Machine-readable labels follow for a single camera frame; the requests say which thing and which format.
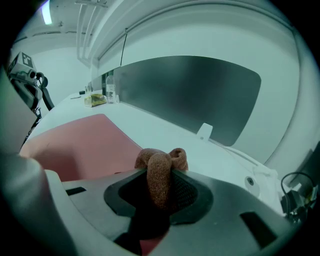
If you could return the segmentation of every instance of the pink cutting board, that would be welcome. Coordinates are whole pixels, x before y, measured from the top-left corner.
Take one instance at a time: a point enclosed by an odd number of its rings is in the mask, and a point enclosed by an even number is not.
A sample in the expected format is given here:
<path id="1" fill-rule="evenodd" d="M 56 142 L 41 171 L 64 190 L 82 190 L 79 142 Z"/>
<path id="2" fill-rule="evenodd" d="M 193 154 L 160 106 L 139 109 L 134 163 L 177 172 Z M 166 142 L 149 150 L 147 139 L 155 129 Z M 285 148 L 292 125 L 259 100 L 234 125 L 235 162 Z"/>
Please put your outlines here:
<path id="1" fill-rule="evenodd" d="M 96 114 L 28 140 L 20 155 L 37 160 L 65 182 L 132 170 L 140 150 L 109 118 Z"/>

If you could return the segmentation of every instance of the white wall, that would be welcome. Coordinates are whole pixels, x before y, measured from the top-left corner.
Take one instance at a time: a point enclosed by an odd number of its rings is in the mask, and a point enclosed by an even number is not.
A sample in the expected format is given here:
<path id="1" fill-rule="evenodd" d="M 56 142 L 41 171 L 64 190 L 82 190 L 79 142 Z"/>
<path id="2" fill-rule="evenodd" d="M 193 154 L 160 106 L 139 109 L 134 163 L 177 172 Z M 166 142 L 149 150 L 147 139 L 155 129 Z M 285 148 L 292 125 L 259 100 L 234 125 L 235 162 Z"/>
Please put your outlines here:
<path id="1" fill-rule="evenodd" d="M 90 69 L 77 60 L 75 47 L 48 50 L 31 57 L 37 72 L 48 78 L 47 89 L 54 105 L 70 94 L 83 91 L 91 80 Z M 44 116 L 48 109 L 43 100 L 40 107 Z"/>
<path id="2" fill-rule="evenodd" d="M 295 32 L 294 37 L 300 63 L 296 108 L 283 140 L 266 162 L 280 178 L 296 171 L 320 139 L 320 71 L 302 36 Z"/>
<path id="3" fill-rule="evenodd" d="M 29 55 L 33 55 L 49 50 L 75 46 L 75 33 L 36 35 L 16 42 L 11 48 L 11 57 L 14 58 L 20 51 L 25 51 Z"/>
<path id="4" fill-rule="evenodd" d="M 260 75 L 256 104 L 232 147 L 265 163 L 284 136 L 297 101 L 299 61 L 292 32 L 246 8 L 188 6 L 156 16 L 130 31 L 122 65 L 176 55 L 216 58 Z"/>

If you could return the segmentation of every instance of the brown sponge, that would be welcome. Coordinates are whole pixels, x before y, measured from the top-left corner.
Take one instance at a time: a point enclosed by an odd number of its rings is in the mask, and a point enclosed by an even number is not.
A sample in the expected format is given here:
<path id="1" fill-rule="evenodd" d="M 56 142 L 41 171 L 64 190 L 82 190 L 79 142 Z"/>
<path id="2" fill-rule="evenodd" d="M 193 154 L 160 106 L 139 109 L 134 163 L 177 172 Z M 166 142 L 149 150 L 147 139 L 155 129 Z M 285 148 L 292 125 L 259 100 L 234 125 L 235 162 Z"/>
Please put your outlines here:
<path id="1" fill-rule="evenodd" d="M 163 211 L 172 211 L 175 202 L 171 198 L 171 170 L 188 170 L 187 154 L 175 148 L 169 154 L 154 148 L 145 148 L 138 154 L 134 168 L 147 168 L 146 182 L 154 205 Z"/>

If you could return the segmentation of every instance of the ceiling light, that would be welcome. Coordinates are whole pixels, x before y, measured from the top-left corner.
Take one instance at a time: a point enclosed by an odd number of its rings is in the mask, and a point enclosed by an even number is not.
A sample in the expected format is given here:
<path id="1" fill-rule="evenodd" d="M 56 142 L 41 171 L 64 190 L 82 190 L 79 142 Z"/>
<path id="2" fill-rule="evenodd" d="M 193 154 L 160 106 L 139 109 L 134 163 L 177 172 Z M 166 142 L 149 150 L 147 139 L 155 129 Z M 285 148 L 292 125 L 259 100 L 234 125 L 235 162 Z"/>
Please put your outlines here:
<path id="1" fill-rule="evenodd" d="M 51 15 L 50 15 L 50 0 L 46 1 L 41 6 L 41 12 L 42 12 L 44 23 L 46 25 L 52 24 Z"/>

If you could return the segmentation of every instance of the wire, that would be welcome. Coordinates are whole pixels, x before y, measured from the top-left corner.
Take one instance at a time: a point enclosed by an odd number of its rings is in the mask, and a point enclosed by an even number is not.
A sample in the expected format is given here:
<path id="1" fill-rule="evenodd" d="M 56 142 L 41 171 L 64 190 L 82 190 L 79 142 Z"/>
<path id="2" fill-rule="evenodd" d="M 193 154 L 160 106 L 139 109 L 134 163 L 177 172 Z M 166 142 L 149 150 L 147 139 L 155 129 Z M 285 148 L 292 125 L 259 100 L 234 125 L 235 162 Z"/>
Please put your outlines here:
<path id="1" fill-rule="evenodd" d="M 121 53 L 121 60 L 120 60 L 120 66 L 122 65 L 122 57 L 123 57 L 123 55 L 124 55 L 124 50 L 125 50 L 127 35 L 128 35 L 128 33 L 125 34 L 125 38 L 124 38 L 124 42 L 123 42 L 122 53 Z"/>
<path id="2" fill-rule="evenodd" d="M 247 167 L 245 167 L 240 161 L 238 161 L 238 160 L 235 158 L 235 156 L 232 155 L 231 152 L 230 152 L 227 148 L 225 148 L 225 147 L 222 146 L 222 145 L 219 145 L 218 143 L 215 143 L 214 141 L 212 141 L 212 143 L 215 144 L 215 145 L 217 145 L 218 147 L 224 149 L 224 150 L 233 158 L 233 160 L 236 161 L 239 165 L 241 165 L 244 169 L 246 169 L 246 170 L 250 173 L 250 175 L 253 175 L 253 176 L 255 175 L 252 170 L 249 170 L 249 169 L 248 169 Z"/>
<path id="3" fill-rule="evenodd" d="M 286 192 L 285 189 L 284 189 L 284 179 L 285 179 L 286 177 L 290 176 L 290 175 L 295 175 L 295 174 L 301 174 L 301 175 L 303 175 L 303 176 L 308 177 L 309 180 L 310 180 L 311 183 L 312 183 L 312 187 L 315 187 L 315 186 L 316 186 L 314 180 L 313 180 L 308 174 L 306 174 L 306 173 L 304 173 L 304 172 L 301 172 L 301 171 L 290 172 L 290 173 L 286 174 L 286 175 L 281 179 L 281 189 L 282 189 L 282 191 L 283 191 L 283 193 L 284 193 L 284 196 L 285 196 L 285 201 L 286 201 L 286 215 L 287 215 L 287 216 L 289 216 L 291 209 L 290 209 L 290 199 L 289 199 L 289 196 L 288 196 L 287 192 Z"/>

